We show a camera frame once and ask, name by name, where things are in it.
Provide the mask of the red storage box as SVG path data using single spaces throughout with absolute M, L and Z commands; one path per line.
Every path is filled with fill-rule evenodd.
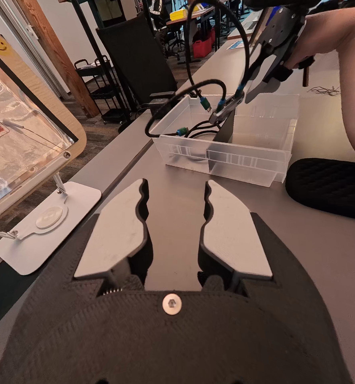
M 215 27 L 205 33 L 204 37 L 202 37 L 201 32 L 201 29 L 199 29 L 193 37 L 192 51 L 194 59 L 201 59 L 209 55 L 215 43 Z

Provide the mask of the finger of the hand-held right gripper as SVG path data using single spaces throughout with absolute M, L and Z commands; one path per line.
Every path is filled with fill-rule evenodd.
M 245 69 L 243 77 L 239 84 L 240 92 L 244 91 L 244 88 L 246 87 L 246 84 L 249 81 L 255 80 L 255 78 L 259 74 L 261 65 L 267 58 L 267 55 L 263 50 L 263 43 L 260 43 L 258 39 L 261 37 L 264 29 L 266 28 L 266 24 L 268 22 L 268 18 L 272 12 L 272 9 L 273 7 L 263 8 L 258 19 L 257 25 L 255 26 L 255 29 L 253 30 L 253 33 L 249 40 L 245 39 L 247 36 L 243 37 L 243 44 L 245 49 Z M 258 53 L 258 56 L 255 58 L 255 61 L 252 62 L 252 67 L 250 67 L 250 59 L 254 52 L 251 51 L 250 48 L 252 47 L 253 49 L 256 49 L 258 46 L 260 47 L 260 51 Z
M 261 93 L 274 93 L 281 86 L 281 82 L 271 78 L 267 83 L 263 81 L 266 73 L 274 63 L 275 58 L 266 58 L 262 65 L 255 70 L 252 79 L 248 82 L 249 87 L 244 97 L 244 103 L 249 104 Z

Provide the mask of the black mesh cushion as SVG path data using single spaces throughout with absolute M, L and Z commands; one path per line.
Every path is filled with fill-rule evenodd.
M 306 207 L 355 219 L 355 162 L 297 160 L 287 171 L 285 189 Z

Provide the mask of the black thread tangle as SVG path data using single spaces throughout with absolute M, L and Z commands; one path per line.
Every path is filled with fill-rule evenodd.
M 319 95 L 328 95 L 331 97 L 335 97 L 335 96 L 338 96 L 341 94 L 341 89 L 340 89 L 340 87 L 336 88 L 334 86 L 331 88 L 315 86 L 315 87 L 310 88 L 307 92 L 308 93 L 311 92 L 311 93 L 319 94 Z

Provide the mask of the black office chair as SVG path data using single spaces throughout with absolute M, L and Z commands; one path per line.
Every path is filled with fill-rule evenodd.
M 154 27 L 154 37 L 158 48 L 161 50 L 163 57 L 168 59 L 171 56 L 175 56 L 177 60 L 180 60 L 180 56 L 184 52 L 184 41 L 180 37 L 179 28 L 163 27 L 157 29 Z

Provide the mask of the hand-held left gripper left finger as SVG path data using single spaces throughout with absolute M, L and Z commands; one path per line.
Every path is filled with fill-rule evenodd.
M 76 279 L 145 280 L 153 261 L 146 225 L 149 185 L 138 179 L 111 199 L 98 214 L 80 262 Z

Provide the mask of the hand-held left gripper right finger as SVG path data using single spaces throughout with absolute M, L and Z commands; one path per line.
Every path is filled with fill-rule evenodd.
M 214 180 L 205 185 L 200 250 L 232 276 L 271 280 L 273 273 L 248 207 Z

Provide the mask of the black rolling cart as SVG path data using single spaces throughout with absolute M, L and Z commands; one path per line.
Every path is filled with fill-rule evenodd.
M 130 113 L 129 105 L 113 65 L 106 55 L 103 55 L 103 59 L 109 69 L 113 85 L 109 83 L 97 58 L 91 63 L 86 59 L 78 60 L 74 63 L 74 68 L 97 106 L 103 123 L 107 124 L 108 122 L 112 122 L 122 124 L 126 121 L 126 117 L 123 108 L 121 108 L 119 104 L 119 99 L 126 107 L 127 113 Z

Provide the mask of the black fabric panel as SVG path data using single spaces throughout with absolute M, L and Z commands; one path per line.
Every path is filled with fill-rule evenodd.
M 174 75 L 142 12 L 96 32 L 140 104 L 148 103 L 153 93 L 177 91 Z

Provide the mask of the black power adapter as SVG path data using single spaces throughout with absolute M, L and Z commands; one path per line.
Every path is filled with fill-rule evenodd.
M 173 91 L 150 94 L 150 102 L 148 104 L 148 108 L 150 109 L 151 116 L 156 120 L 159 120 L 168 114 L 176 106 L 177 101 L 172 101 L 160 112 L 157 111 L 162 107 L 163 104 L 172 99 L 174 96 L 175 92 Z

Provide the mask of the white metal sign base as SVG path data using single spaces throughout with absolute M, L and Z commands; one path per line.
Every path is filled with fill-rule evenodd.
M 42 266 L 102 196 L 83 184 L 64 186 L 65 194 L 54 191 L 12 228 L 16 238 L 0 240 L 0 258 L 20 275 Z

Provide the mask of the wooden framed sign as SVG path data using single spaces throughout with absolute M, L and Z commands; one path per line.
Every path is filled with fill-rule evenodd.
M 78 120 L 10 47 L 0 55 L 0 219 L 86 146 Z

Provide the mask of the person's right hand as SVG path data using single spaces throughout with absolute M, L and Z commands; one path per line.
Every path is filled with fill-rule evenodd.
M 292 70 L 311 56 L 337 50 L 348 35 L 349 19 L 348 9 L 307 16 L 304 30 L 284 66 Z

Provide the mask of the silver usb hub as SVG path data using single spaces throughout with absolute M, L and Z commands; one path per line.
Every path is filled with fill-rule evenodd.
M 233 95 L 227 100 L 221 99 L 216 110 L 211 114 L 209 123 L 212 125 L 217 125 L 221 122 L 224 122 L 242 103 L 244 96 L 245 94 L 242 92 L 240 95 Z

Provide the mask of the clear plastic bin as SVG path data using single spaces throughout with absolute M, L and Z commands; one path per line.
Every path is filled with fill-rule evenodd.
M 199 99 L 187 95 L 150 133 L 158 136 L 153 141 L 166 165 L 269 187 L 286 177 L 298 116 L 298 94 L 264 93 L 241 103 L 218 135 L 168 136 L 200 122 L 205 123 L 192 136 L 216 131 L 208 128 L 210 113 Z

